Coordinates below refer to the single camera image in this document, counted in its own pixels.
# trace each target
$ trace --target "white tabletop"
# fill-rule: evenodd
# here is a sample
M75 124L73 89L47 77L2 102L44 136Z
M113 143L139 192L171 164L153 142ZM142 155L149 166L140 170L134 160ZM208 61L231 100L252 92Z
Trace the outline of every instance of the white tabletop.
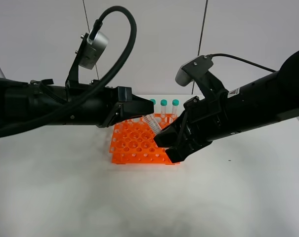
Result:
M299 236L296 119L174 166L111 164L111 135L46 126L0 139L0 237Z

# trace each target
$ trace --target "orange test tube rack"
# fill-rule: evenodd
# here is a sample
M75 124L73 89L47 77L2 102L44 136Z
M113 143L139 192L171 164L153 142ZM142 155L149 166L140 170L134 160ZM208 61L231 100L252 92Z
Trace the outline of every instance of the orange test tube rack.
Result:
M166 114L159 123L161 128L169 125L173 119ZM110 153L114 164L171 164L165 149L159 148L154 141L155 134L143 118L129 119L114 126Z

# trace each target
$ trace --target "rack hole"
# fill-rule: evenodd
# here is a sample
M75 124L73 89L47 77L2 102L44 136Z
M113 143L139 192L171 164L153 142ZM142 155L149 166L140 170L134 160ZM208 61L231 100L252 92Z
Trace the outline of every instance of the rack hole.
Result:
M131 139L137 139L137 138L138 138L138 133L137 133L137 132L132 132L132 133L129 135L129 137L130 137Z
M126 143L125 142L122 142L122 141L119 141L117 144L116 144L116 147L117 148L124 148L126 146Z
M138 143L135 142L135 141L131 141L129 144L128 144L128 147L129 148L136 148L138 146Z
M141 137L145 140L149 139L150 138L150 134L148 132L144 132Z
M147 149L147 148L150 147L150 144L149 144L149 142L142 142L141 147L144 148L144 149Z

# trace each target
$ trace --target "black robotic arm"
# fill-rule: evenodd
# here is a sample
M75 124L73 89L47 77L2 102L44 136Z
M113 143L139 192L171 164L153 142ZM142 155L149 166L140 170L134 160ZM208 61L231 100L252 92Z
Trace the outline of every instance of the black robotic arm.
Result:
M78 69L92 69L104 51L108 39L99 30L110 13L123 13L130 23L128 43L110 71L91 84L81 84ZM0 137L5 137L47 124L112 126L130 118L154 112L151 101L132 94L130 87L108 88L105 85L123 66L136 39L136 22L121 6L105 10L82 43L69 71L65 86L53 86L52 79L31 83L0 79Z
M299 51L273 73L228 91L211 72L212 58L202 55L183 65L176 76L181 86L195 81L205 99L184 103L184 112L154 140L172 162L184 161L212 141L299 116Z

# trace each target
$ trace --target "centrifuge tube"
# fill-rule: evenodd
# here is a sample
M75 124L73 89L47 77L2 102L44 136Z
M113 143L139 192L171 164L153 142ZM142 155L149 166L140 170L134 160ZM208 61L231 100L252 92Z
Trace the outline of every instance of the centrifuge tube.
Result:
M165 118L166 118L167 100L161 100L160 105L161 105L161 112L160 112L161 125L164 125L166 123Z
M156 104L156 100L151 99L150 101L152 101L154 105ZM155 120L155 114L145 115L143 116L143 120L148 124L155 135L157 135L161 131L159 123Z
M171 118L176 118L177 117L177 109L178 109L179 101L178 100L173 100L172 101L172 113L171 113Z

